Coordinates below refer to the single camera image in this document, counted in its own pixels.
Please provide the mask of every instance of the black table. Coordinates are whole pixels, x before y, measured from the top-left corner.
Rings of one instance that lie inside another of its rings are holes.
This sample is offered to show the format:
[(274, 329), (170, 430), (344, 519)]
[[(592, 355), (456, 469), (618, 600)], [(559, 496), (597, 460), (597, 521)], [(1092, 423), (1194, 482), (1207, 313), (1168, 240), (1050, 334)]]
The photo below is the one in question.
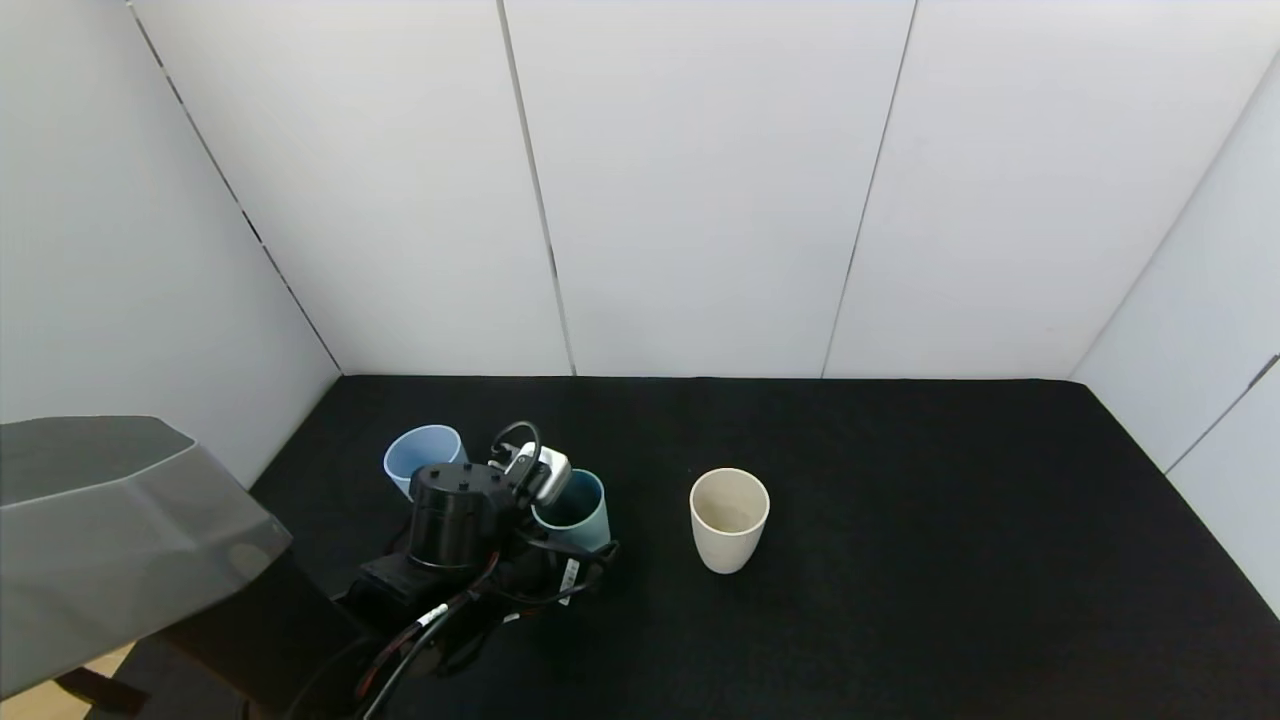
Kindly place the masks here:
[[(394, 717), (1280, 717), (1280, 620), (1073, 383), (352, 377), (253, 493), (338, 592), (407, 514), (399, 433), (451, 424), (480, 459), (516, 419), (604, 479), (622, 556)], [(689, 528), (717, 466), (772, 496), (731, 577)], [(147, 717), (228, 717), (154, 642), (118, 676)]]

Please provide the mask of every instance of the white panel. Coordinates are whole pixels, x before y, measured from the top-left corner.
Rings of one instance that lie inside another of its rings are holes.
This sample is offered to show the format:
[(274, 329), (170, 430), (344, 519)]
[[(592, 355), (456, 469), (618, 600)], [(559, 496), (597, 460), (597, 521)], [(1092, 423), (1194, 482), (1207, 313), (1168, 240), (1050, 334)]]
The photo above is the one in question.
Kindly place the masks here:
[(0, 3), (0, 419), (156, 415), (252, 483), (337, 377), (123, 3)]
[(1169, 468), (1280, 351), (1280, 63), (1075, 372)]
[(509, 0), (579, 370), (822, 370), (909, 0)]
[(343, 370), (568, 372), (493, 1), (136, 5)]
[(1267, 373), (1170, 482), (1280, 615), (1280, 370)]
[(828, 374), (1069, 375), (1277, 47), (1277, 3), (920, 0)]

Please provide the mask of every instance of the white label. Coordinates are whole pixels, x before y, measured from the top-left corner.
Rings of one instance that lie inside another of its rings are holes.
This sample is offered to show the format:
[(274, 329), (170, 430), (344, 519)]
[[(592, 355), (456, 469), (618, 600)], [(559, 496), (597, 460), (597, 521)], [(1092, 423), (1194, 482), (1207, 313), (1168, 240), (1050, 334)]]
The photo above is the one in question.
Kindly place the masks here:
[[(577, 580), (577, 560), (570, 557), (568, 562), (564, 564), (564, 577), (561, 578), (561, 592), (564, 592), (568, 588), (573, 587), (573, 583), (576, 580)], [(568, 601), (570, 598), (562, 597), (559, 600), (559, 603), (568, 605)]]

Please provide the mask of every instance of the black cable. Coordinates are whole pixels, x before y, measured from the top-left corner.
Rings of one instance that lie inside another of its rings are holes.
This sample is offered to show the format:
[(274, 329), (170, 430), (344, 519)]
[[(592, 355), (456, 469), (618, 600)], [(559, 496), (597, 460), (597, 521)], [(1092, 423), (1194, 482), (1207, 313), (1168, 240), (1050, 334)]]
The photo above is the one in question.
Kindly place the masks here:
[(506, 439), (506, 437), (509, 436), (512, 432), (518, 430), (520, 428), (527, 429), (529, 433), (534, 436), (534, 456), (530, 457), (530, 462), (529, 466), (525, 468), (525, 473), (520, 475), (520, 479), (516, 480), (515, 487), (512, 487), (512, 492), (517, 496), (521, 493), (521, 491), (524, 491), (525, 483), (532, 474), (534, 468), (536, 468), (538, 462), (540, 462), (543, 459), (543, 434), (538, 432), (538, 425), (530, 423), (529, 420), (516, 420), (515, 423), (503, 428), (502, 432), (493, 438), (493, 443), (490, 443), (489, 446), (489, 451), (497, 455), (502, 450), (502, 441)]
[[(522, 537), (521, 539), (524, 539), (525, 542), (527, 542), (532, 547), (544, 547), (549, 552), (563, 552), (563, 551), (556, 550), (556, 548), (564, 547), (562, 543), (535, 541), (535, 539), (531, 539), (531, 538), (527, 538), (527, 537)], [(598, 566), (602, 570), (607, 569), (608, 565), (609, 565), (609, 562), (613, 561), (613, 552), (617, 551), (617, 548), (618, 548), (618, 541), (611, 541), (609, 543), (607, 543), (604, 547), (602, 547), (600, 550), (598, 550), (595, 552), (590, 552), (590, 551), (586, 551), (586, 550), (581, 550), (581, 551), (576, 551), (576, 552), (563, 552), (564, 555), (568, 555), (570, 557), (573, 557), (575, 560), (579, 560), (579, 562), (582, 564), (584, 571), (586, 571), (589, 579), (586, 582), (577, 583), (577, 584), (575, 584), (575, 585), (572, 585), (572, 587), (570, 587), (567, 589), (563, 589), (563, 591), (561, 591), (561, 592), (558, 592), (556, 594), (552, 594), (552, 596), (548, 596), (548, 597), (527, 597), (527, 596), (522, 596), (522, 594), (511, 594), (511, 593), (506, 593), (506, 592), (497, 591), (497, 589), (493, 591), (493, 594), (495, 594), (495, 596), (498, 596), (498, 597), (500, 597), (500, 598), (503, 598), (506, 601), (520, 603), (520, 605), (526, 605), (526, 606), (530, 606), (530, 607), (539, 607), (539, 606), (543, 606), (543, 605), (550, 605), (553, 602), (564, 600), (566, 597), (572, 597), (572, 596), (579, 594), (581, 592), (589, 591), (589, 589), (596, 587), (598, 584), (600, 584), (600, 582), (603, 582), (603, 579), (604, 579), (604, 573), (603, 571), (602, 573), (596, 573), (595, 577), (590, 577), (589, 569), (591, 566)]]
[(404, 670), (407, 670), (408, 666), (413, 664), (413, 660), (419, 656), (420, 652), (422, 652), (422, 650), (426, 648), (426, 644), (431, 642), (431, 638), (434, 638), (435, 634), (440, 632), (440, 628), (443, 628), (444, 624), (449, 621), (449, 618), (452, 618), (453, 614), (457, 612), (460, 609), (462, 609), (470, 600), (471, 600), (470, 594), (463, 594), (458, 600), (457, 605), (451, 605), (449, 609), (444, 611), (444, 615), (440, 615), (435, 620), (435, 623), (431, 623), (426, 628), (426, 632), (422, 633), (422, 637), (417, 638), (417, 642), (413, 643), (413, 647), (408, 648), (408, 655), (406, 655), (404, 659), (401, 660), (399, 665), (396, 666), (396, 671), (392, 673), (390, 678), (387, 678), (387, 683), (384, 683), (381, 689), (378, 691), (378, 694), (374, 696), (374, 702), (369, 706), (369, 710), (366, 710), (365, 715), (362, 716), (364, 720), (372, 720), (374, 717), (376, 717), (378, 711), (381, 710), (383, 707), (383, 703), (385, 703), (392, 697), (392, 691), (396, 689), (396, 685), (399, 683), (401, 675), (404, 674)]

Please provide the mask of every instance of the cream ceramic cup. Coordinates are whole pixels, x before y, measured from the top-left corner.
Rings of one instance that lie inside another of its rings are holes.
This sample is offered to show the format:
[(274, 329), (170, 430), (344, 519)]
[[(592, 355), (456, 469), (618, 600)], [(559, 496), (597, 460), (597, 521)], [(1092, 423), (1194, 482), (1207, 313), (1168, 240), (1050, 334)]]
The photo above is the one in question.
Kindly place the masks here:
[(719, 468), (694, 483), (689, 514), (703, 564), (724, 575), (737, 573), (760, 542), (769, 518), (769, 491), (746, 470)]

